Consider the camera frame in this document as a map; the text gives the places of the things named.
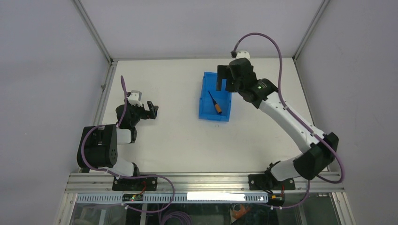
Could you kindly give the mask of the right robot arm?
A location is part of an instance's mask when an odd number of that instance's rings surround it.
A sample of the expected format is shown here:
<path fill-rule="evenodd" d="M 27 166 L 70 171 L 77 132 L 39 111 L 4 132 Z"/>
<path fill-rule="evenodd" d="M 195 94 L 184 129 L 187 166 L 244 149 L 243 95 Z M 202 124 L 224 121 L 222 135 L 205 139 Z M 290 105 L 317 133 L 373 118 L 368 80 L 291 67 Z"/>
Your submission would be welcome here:
<path fill-rule="evenodd" d="M 301 154 L 271 164 L 265 171 L 265 185 L 276 190 L 289 178 L 312 180 L 336 159 L 339 138 L 325 134 L 295 113 L 280 98 L 279 89 L 268 79 L 258 79 L 247 58 L 218 65 L 216 90 L 237 92 L 255 108 L 272 118 L 295 142 Z"/>

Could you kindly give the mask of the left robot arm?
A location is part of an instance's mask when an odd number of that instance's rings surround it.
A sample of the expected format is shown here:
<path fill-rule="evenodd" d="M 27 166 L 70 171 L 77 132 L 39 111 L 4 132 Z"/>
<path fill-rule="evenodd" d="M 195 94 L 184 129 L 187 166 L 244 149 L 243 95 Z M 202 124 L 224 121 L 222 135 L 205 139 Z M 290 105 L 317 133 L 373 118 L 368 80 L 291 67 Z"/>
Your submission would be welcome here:
<path fill-rule="evenodd" d="M 159 107 L 151 101 L 148 109 L 143 106 L 120 105 L 116 108 L 117 119 L 121 124 L 101 127 L 84 127 L 77 152 L 77 163 L 81 168 L 88 168 L 123 178 L 123 184 L 129 190 L 136 190 L 141 185 L 138 166 L 126 161 L 118 154 L 118 146 L 133 144 L 137 139 L 136 125 L 141 120 L 156 119 Z"/>

